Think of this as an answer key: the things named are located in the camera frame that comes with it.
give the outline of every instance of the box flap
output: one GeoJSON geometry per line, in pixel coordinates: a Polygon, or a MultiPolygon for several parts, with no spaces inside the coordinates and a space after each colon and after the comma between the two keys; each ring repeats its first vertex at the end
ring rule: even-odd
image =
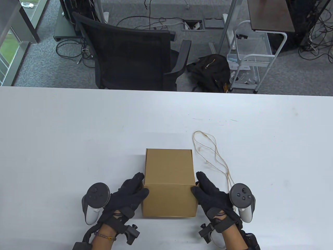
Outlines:
{"type": "Polygon", "coordinates": [[[147,149],[145,184],[195,185],[192,150],[147,149]]]}

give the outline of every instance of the black backpack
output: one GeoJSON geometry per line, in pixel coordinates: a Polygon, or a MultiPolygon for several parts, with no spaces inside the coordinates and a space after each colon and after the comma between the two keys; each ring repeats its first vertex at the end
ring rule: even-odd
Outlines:
{"type": "Polygon", "coordinates": [[[186,66],[198,81],[203,92],[225,93],[229,88],[230,68],[227,59],[218,54],[199,58],[198,62],[186,66]]]}

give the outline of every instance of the car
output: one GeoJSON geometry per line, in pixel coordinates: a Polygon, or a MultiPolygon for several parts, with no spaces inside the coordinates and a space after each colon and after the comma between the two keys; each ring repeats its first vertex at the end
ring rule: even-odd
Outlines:
{"type": "Polygon", "coordinates": [[[21,2],[21,5],[24,8],[33,8],[34,7],[33,3],[28,3],[28,2],[21,2]]]}

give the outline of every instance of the gloved hand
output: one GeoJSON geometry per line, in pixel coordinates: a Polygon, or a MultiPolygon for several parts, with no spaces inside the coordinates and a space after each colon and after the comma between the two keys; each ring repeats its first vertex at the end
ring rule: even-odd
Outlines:
{"type": "Polygon", "coordinates": [[[220,191],[203,172],[197,172],[196,177],[198,179],[196,184],[199,184],[199,186],[192,187],[191,191],[212,224],[214,225],[218,221],[210,218],[207,212],[211,208],[218,208],[216,213],[223,210],[235,223],[242,225],[240,217],[233,210],[229,194],[220,191]]]}
{"type": "Polygon", "coordinates": [[[115,216],[119,217],[119,220],[125,224],[129,218],[121,212],[122,209],[130,208],[134,212],[149,194],[147,188],[142,188],[144,177],[143,173],[135,174],[132,179],[126,180],[117,192],[111,194],[98,223],[105,222],[111,216],[115,216]]]}

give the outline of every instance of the bracelet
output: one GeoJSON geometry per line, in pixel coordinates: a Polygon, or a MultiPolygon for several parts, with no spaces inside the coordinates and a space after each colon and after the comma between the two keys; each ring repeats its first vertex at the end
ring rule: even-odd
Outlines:
{"type": "Polygon", "coordinates": [[[94,232],[94,235],[96,235],[96,236],[100,236],[100,237],[102,237],[102,238],[106,238],[106,239],[108,239],[108,240],[113,240],[113,241],[116,241],[116,240],[117,240],[116,237],[107,237],[107,236],[105,236],[105,235],[99,234],[97,231],[94,232]]]}

